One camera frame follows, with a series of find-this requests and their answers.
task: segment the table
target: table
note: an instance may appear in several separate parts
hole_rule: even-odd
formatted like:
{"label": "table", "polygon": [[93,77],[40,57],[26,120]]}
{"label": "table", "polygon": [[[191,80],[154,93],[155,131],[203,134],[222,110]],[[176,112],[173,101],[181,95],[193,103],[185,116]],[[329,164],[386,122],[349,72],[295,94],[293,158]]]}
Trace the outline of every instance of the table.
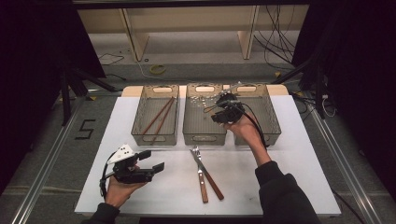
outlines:
{"label": "table", "polygon": [[[139,162],[142,168],[163,161],[165,168],[132,195],[120,209],[122,214],[139,217],[261,216],[259,184],[254,175],[256,162],[248,147],[233,144],[231,132],[227,133],[224,146],[200,147],[203,163],[225,197],[219,201],[207,185],[209,203],[202,203],[197,165],[189,151],[191,146],[184,144],[182,134],[185,86],[180,86],[177,144],[174,147],[136,145],[130,132],[138,106],[139,98],[135,96],[139,88],[126,88],[117,100],[75,212],[90,215],[96,211],[97,204],[103,201],[98,184],[105,162],[113,151],[126,143],[135,151],[152,149],[151,157]],[[276,144],[268,148],[270,156],[284,173],[294,175],[319,216],[340,215],[292,98],[285,95],[286,88],[282,85],[268,86],[268,90],[282,130]]]}

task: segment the wooden handle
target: wooden handle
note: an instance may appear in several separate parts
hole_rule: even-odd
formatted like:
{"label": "wooden handle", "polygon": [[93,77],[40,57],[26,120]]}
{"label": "wooden handle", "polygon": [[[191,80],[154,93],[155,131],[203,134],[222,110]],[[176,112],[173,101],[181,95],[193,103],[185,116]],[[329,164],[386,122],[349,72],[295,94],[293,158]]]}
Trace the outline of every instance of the wooden handle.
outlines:
{"label": "wooden handle", "polygon": [[206,187],[205,187],[205,181],[204,181],[204,174],[203,173],[198,173],[199,177],[199,185],[201,186],[201,194],[202,194],[202,202],[207,203],[209,200],[207,199],[207,192],[206,192]]}
{"label": "wooden handle", "polygon": [[216,185],[215,181],[212,179],[212,176],[208,172],[206,172],[205,175],[206,175],[207,180],[210,183],[210,186],[212,186],[212,189],[215,191],[216,195],[218,195],[218,198],[220,200],[223,200],[224,196],[222,195],[222,193],[221,193],[220,189],[218,188],[218,186]]}

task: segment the black cable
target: black cable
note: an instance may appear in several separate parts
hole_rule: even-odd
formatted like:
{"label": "black cable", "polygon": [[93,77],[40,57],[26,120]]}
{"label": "black cable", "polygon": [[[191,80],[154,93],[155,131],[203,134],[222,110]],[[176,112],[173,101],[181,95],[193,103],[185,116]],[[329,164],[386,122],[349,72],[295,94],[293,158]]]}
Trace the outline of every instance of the black cable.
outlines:
{"label": "black cable", "polygon": [[126,81],[126,78],[125,77],[120,77],[120,76],[117,76],[117,75],[115,75],[115,74],[106,74],[106,76],[107,77],[119,77],[120,79],[122,79],[122,80],[124,80],[124,81]]}
{"label": "black cable", "polygon": [[267,43],[265,44],[265,48],[264,48],[264,60],[268,63],[267,59],[266,59],[266,54],[265,51],[268,49],[268,43],[271,41],[271,37],[274,35],[275,32],[275,28],[273,28],[270,37],[268,38],[269,41],[267,41]]}
{"label": "black cable", "polygon": [[288,29],[286,29],[286,32],[285,32],[285,34],[288,32],[288,30],[289,30],[289,28],[290,28],[290,25],[291,25],[291,22],[293,21],[293,17],[294,17],[294,9],[296,8],[296,5],[293,5],[293,11],[291,12],[291,18],[290,18],[290,22],[289,22],[289,24],[288,24]]}
{"label": "black cable", "polygon": [[278,13],[277,13],[277,32],[278,32],[278,34],[279,34],[279,40],[280,40],[280,45],[281,45],[281,47],[282,47],[282,49],[283,49],[283,45],[282,45],[282,42],[285,44],[285,47],[286,47],[286,49],[287,49],[287,51],[289,52],[289,54],[291,55],[291,57],[293,57],[293,54],[292,53],[290,53],[290,49],[289,49],[289,47],[288,47],[288,44],[284,41],[284,38],[289,42],[289,40],[286,38],[286,36],[280,31],[280,22],[278,21],[279,20],[279,16],[280,16],[280,5],[278,5],[277,6],[278,7]]}
{"label": "black cable", "polygon": [[284,57],[280,56],[278,53],[276,53],[275,51],[273,51],[272,49],[268,48],[267,46],[264,46],[264,44],[257,38],[257,36],[254,35],[254,38],[260,43],[260,45],[265,48],[268,49],[269,51],[271,51],[271,53],[275,54],[277,57],[279,57],[280,59],[282,59],[283,61],[287,62],[287,63],[291,63],[288,59],[285,59]]}
{"label": "black cable", "polygon": [[293,97],[293,99],[294,99],[294,100],[296,100],[296,101],[300,101],[300,102],[302,102],[302,103],[303,103],[303,105],[305,106],[305,109],[304,109],[304,111],[299,111],[299,112],[298,112],[299,114],[303,114],[303,113],[305,113],[306,111],[308,111],[308,106],[306,105],[305,101],[303,101],[303,100],[299,99],[298,97],[297,97],[297,98],[294,98],[294,97]]}
{"label": "black cable", "polygon": [[[266,9],[267,9],[268,15],[270,16],[270,19],[271,19],[271,22],[272,22],[273,26],[275,26],[275,28],[276,28],[274,19],[273,19],[273,17],[271,16],[271,13],[270,13],[270,11],[269,11],[269,9],[268,9],[268,6],[265,6],[265,7],[266,7]],[[295,46],[289,42],[289,40],[283,35],[282,32],[280,32],[279,30],[276,30],[276,31],[277,31],[280,35],[282,35],[282,36],[286,39],[286,41],[287,41],[292,47],[295,48]]]}
{"label": "black cable", "polygon": [[303,122],[304,122],[304,120],[306,120],[306,118],[308,118],[308,116],[312,113],[312,111],[314,111],[315,110],[315,108],[313,108],[313,109],[311,109],[311,111],[309,111],[309,113],[305,116],[305,118],[303,119]]}
{"label": "black cable", "polygon": [[[280,34],[280,21],[279,21],[279,16],[280,16],[280,5],[278,5],[278,6],[276,6],[276,12],[277,12],[277,14],[276,14],[276,26],[277,26],[277,34],[278,34],[278,43],[280,43],[280,47],[282,48],[282,51],[283,51],[283,54],[285,55],[285,57],[288,59],[288,62],[290,62],[291,63],[291,61],[290,61],[290,59],[289,59],[289,57],[288,57],[288,55],[286,54],[286,51],[284,50],[284,48],[283,48],[283,39],[282,39],[282,35]],[[286,47],[286,49],[287,50],[289,50],[289,48],[288,48],[288,45],[285,43],[285,47]]]}
{"label": "black cable", "polygon": [[355,217],[362,223],[364,224],[364,220],[359,216],[359,214],[355,211],[355,209],[352,208],[352,206],[350,206],[349,203],[347,203],[347,201],[344,200],[343,197],[341,197],[341,195],[339,195],[334,189],[332,189],[332,193],[335,194],[335,196],[337,196],[337,198],[339,198],[345,205],[346,207],[349,208],[349,210],[355,215]]}
{"label": "black cable", "polygon": [[118,57],[118,58],[120,58],[120,59],[118,59],[118,60],[116,60],[116,61],[114,61],[114,62],[112,62],[112,63],[102,63],[102,65],[111,65],[111,64],[113,64],[113,63],[117,63],[117,62],[119,62],[119,61],[121,61],[121,60],[124,59],[124,56],[114,55],[114,54],[109,54],[109,53],[103,54],[103,55],[100,56],[98,59],[101,59],[101,58],[102,58],[103,56],[105,56],[105,55],[110,55],[110,56],[113,56],[113,57]]}
{"label": "black cable", "polygon": [[306,97],[301,97],[299,95],[297,95],[294,92],[289,92],[289,95],[291,95],[291,97],[293,97],[293,99],[304,102],[307,105],[313,105],[315,106],[315,99],[311,99],[311,98],[306,98]]}
{"label": "black cable", "polygon": [[272,47],[277,48],[277,49],[284,50],[284,49],[280,48],[279,46],[277,46],[277,45],[271,43],[267,38],[265,38],[265,36],[262,34],[261,31],[259,31],[259,34],[260,34],[260,36],[261,36],[266,42],[268,42],[268,44],[270,44]]}
{"label": "black cable", "polygon": [[259,132],[260,139],[262,140],[262,144],[265,146],[265,150],[266,150],[269,146],[265,143],[264,133],[262,133],[261,128],[259,127],[259,125],[260,125],[260,124],[258,124],[259,122],[258,121],[256,122],[247,113],[244,113],[244,115],[254,124],[254,127],[256,127],[257,132]]}
{"label": "black cable", "polygon": [[103,173],[102,173],[102,178],[99,180],[99,188],[100,188],[100,193],[103,196],[104,199],[106,199],[107,196],[107,190],[106,190],[106,170],[107,170],[107,162],[108,160],[110,160],[110,158],[116,153],[117,151],[111,153],[110,157],[108,157],[106,164],[105,164],[105,168],[103,169]]}
{"label": "black cable", "polygon": [[254,114],[254,112],[253,112],[253,110],[250,108],[250,106],[248,106],[247,104],[242,104],[242,105],[245,105],[249,110],[250,110],[250,112],[253,114],[253,117],[254,117],[254,119],[255,120],[257,120],[256,122],[257,122],[257,126],[259,127],[259,133],[262,133],[262,135],[264,135],[264,133],[263,133],[263,131],[262,131],[262,126],[260,125],[260,123],[259,123],[259,119],[257,119],[257,116],[256,116],[256,114]]}

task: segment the metal rod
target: metal rod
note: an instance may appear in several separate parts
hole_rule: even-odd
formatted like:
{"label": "metal rod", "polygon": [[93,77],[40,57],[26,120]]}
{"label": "metal rod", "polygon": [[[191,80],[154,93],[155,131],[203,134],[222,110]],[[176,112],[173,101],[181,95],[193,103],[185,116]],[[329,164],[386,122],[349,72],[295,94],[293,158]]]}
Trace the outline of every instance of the metal rod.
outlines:
{"label": "metal rod", "polygon": [[81,108],[82,104],[85,101],[85,97],[78,97],[76,100],[76,105],[73,108],[72,115],[70,120],[64,125],[59,132],[52,148],[49,151],[49,155],[45,159],[43,165],[40,168],[40,171],[35,178],[32,186],[29,188],[25,198],[23,199],[22,203],[20,204],[15,217],[12,220],[12,224],[16,223],[26,223],[28,217],[30,216],[33,207],[35,206],[35,202],[38,199],[38,196],[43,189],[44,184],[46,183],[50,172],[52,170],[53,165],[55,164],[59,153],[62,150],[64,142],[66,141],[66,137],[70,132],[71,127],[77,117],[77,113]]}
{"label": "metal rod", "polygon": [[[309,92],[306,92],[305,95],[308,97],[311,96]],[[338,145],[334,136],[332,135],[332,131],[327,125],[324,119],[321,119],[319,114],[316,111],[312,112],[315,123],[318,125],[320,132],[323,135],[323,138],[326,141],[327,146],[329,147],[334,160],[336,161],[338,168],[343,175],[346,184],[348,185],[352,195],[354,196],[357,205],[359,206],[362,214],[367,223],[382,223],[378,213],[375,211],[374,205],[371,202],[370,198],[366,194],[361,182],[356,177],[353,169],[350,167],[349,162],[347,161],[346,156],[343,153],[343,150]]]}

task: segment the chopsticks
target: chopsticks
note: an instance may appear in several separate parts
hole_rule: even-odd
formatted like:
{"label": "chopsticks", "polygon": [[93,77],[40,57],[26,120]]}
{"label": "chopsticks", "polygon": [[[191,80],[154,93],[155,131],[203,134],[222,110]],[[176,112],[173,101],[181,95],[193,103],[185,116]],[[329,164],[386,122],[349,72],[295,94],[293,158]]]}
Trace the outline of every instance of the chopsticks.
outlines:
{"label": "chopsticks", "polygon": [[161,121],[160,125],[157,127],[157,130],[155,131],[155,134],[158,134],[158,132],[160,131],[161,127],[163,126],[163,122],[165,121],[166,117],[168,116],[169,110],[172,107],[172,103],[174,102],[175,97],[171,97],[169,99],[168,102],[166,102],[166,104],[163,106],[163,108],[161,108],[160,112],[158,112],[158,114],[154,117],[154,119],[151,120],[151,122],[149,123],[148,127],[146,127],[146,129],[141,133],[141,134],[146,134],[146,132],[151,128],[152,124],[157,120],[157,118],[161,115],[161,113],[166,109],[165,115],[163,116],[163,120]]}

